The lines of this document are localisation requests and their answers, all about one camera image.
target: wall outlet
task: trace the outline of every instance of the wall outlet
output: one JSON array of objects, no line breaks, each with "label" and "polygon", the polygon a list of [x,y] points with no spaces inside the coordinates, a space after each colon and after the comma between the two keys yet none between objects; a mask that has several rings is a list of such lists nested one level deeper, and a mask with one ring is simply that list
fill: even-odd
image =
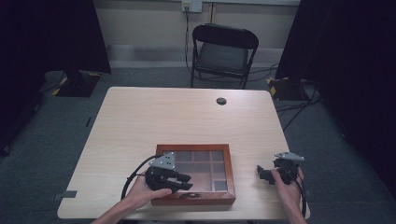
[{"label": "wall outlet", "polygon": [[181,1],[181,11],[202,12],[202,1]]},{"label": "wall outlet", "polygon": [[192,3],[191,3],[191,1],[181,1],[181,11],[192,12]]}]

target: chair backrest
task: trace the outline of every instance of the chair backrest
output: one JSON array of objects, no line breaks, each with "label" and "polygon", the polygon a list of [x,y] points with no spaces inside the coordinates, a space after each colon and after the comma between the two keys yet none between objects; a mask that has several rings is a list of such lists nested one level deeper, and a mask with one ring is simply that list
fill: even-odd
[{"label": "chair backrest", "polygon": [[259,39],[249,30],[214,23],[205,23],[195,27],[192,31],[192,39],[194,44],[198,40],[240,49],[256,49],[259,46]]}]

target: black curtain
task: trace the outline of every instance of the black curtain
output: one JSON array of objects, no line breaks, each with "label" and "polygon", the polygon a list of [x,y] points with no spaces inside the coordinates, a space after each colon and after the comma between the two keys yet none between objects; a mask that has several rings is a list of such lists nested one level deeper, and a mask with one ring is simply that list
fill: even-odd
[{"label": "black curtain", "polygon": [[0,147],[44,75],[70,68],[110,73],[92,0],[0,1]]},{"label": "black curtain", "polygon": [[[329,1],[302,0],[276,75],[319,83],[346,138],[396,198],[396,4],[334,0],[317,19],[308,17],[320,4]],[[307,25],[316,21],[319,32],[309,35]]]}]

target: wooden table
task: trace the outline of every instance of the wooden table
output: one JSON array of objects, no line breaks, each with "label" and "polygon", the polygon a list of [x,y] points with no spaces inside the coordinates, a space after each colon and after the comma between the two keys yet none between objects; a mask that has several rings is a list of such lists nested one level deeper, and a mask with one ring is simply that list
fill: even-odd
[{"label": "wooden table", "polygon": [[[227,104],[218,105],[219,97]],[[63,198],[58,216],[101,216],[159,144],[229,144],[236,200],[232,206],[149,203],[127,219],[286,218],[275,186],[256,171],[258,164],[271,169],[274,154],[289,151],[267,91],[133,87],[109,89],[67,188],[77,195]]]}]

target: wooden box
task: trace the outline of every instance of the wooden box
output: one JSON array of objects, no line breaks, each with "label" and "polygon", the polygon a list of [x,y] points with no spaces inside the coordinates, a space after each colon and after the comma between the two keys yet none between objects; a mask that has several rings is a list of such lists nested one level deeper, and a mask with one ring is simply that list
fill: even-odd
[{"label": "wooden box", "polygon": [[158,145],[157,155],[175,153],[175,169],[190,175],[190,190],[178,190],[153,205],[233,204],[235,189],[228,145]]}]

